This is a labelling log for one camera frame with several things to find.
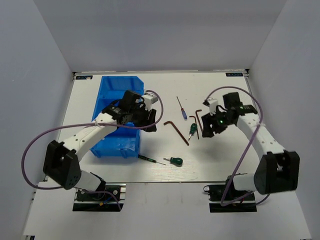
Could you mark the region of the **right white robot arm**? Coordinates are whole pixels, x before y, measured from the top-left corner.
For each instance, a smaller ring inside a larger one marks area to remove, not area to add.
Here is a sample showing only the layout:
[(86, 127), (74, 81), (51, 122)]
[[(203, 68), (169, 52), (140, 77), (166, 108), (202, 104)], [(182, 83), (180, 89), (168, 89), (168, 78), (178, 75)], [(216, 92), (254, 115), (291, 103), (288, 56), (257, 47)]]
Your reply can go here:
[(204, 138), (222, 133), (230, 125), (241, 130), (257, 153), (259, 163), (255, 173), (240, 173), (225, 188), (226, 195), (236, 200), (244, 191), (257, 191), (261, 195), (294, 191), (298, 186), (300, 157), (286, 150), (260, 122), (258, 111), (244, 105), (238, 92), (223, 96), (224, 107), (209, 97), (203, 104), (209, 113), (202, 116)]

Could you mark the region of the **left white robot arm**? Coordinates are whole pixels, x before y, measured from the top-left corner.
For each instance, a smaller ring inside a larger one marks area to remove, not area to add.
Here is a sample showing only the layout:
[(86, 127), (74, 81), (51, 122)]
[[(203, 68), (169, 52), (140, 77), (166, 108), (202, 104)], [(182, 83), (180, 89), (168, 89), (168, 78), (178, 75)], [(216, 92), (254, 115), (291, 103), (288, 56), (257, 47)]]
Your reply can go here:
[(160, 100), (151, 90), (143, 95), (126, 90), (121, 99), (112, 101), (82, 130), (61, 142), (50, 142), (43, 172), (65, 190), (80, 189), (96, 200), (103, 198), (106, 182), (96, 174), (82, 170), (80, 161), (98, 142), (120, 128), (156, 132), (157, 111), (152, 105)]

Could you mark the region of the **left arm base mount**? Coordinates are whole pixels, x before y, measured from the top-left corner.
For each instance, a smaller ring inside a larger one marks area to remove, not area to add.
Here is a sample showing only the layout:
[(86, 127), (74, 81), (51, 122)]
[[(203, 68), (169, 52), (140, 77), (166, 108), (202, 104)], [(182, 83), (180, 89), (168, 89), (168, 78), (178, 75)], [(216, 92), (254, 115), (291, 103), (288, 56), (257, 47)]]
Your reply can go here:
[(120, 212), (126, 193), (126, 184), (106, 184), (105, 191), (114, 195), (116, 200), (108, 193), (89, 194), (83, 190), (75, 192), (72, 211), (73, 212)]

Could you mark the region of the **green stubby screwdriver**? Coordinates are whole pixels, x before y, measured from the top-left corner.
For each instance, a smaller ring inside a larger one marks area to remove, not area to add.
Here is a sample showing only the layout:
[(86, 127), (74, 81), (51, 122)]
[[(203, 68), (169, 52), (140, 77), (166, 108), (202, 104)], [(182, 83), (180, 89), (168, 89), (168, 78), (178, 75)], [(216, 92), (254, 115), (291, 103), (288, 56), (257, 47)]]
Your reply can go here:
[(189, 137), (188, 141), (191, 139), (191, 137), (197, 132), (198, 125), (196, 123), (192, 123), (189, 129)]
[(183, 159), (179, 157), (170, 157), (170, 158), (163, 158), (165, 161), (170, 162), (171, 164), (181, 167), (183, 165)]

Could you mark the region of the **medium dark hex key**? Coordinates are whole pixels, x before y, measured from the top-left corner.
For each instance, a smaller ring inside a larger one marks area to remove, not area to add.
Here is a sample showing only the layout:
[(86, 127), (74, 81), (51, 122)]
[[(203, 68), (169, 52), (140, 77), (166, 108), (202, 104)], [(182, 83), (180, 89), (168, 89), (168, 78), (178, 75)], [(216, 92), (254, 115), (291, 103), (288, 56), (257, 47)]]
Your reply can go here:
[(198, 121), (198, 125), (199, 125), (199, 128), (200, 128), (200, 131), (201, 131), (201, 133), (203, 133), (202, 121), (201, 121), (200, 116), (199, 116), (199, 113), (200, 113), (201, 111), (202, 111), (201, 109), (197, 109), (197, 110), (195, 111), (195, 115), (196, 115), (196, 119), (197, 119), (197, 121)]

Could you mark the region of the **large dark hex key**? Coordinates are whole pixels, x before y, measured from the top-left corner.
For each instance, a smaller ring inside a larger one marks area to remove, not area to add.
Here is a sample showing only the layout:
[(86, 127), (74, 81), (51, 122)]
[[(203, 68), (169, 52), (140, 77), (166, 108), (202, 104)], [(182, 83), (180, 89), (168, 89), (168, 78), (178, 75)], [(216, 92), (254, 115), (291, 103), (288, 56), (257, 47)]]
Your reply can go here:
[(183, 136), (183, 134), (181, 133), (181, 131), (178, 129), (178, 127), (177, 127), (172, 121), (168, 120), (168, 121), (164, 122), (163, 125), (164, 125), (164, 126), (166, 126), (166, 125), (171, 125), (171, 126), (174, 128), (174, 130), (178, 133), (178, 135), (181, 137), (181, 139), (184, 141), (184, 143), (185, 143), (187, 146), (190, 145), (189, 142), (187, 141), (187, 139)]

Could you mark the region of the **black green precision screwdriver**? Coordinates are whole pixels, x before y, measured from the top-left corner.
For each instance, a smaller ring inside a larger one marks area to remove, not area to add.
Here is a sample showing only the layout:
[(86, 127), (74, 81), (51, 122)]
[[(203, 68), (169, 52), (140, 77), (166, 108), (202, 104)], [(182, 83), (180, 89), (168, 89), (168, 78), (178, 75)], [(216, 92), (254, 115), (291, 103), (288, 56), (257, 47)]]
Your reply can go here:
[(148, 162), (151, 162), (151, 163), (166, 165), (165, 163), (158, 162), (158, 161), (155, 160), (155, 159), (152, 159), (152, 158), (149, 158), (149, 157), (140, 155), (140, 154), (139, 154), (137, 157), (138, 157), (139, 159), (141, 159), (141, 160), (148, 161)]

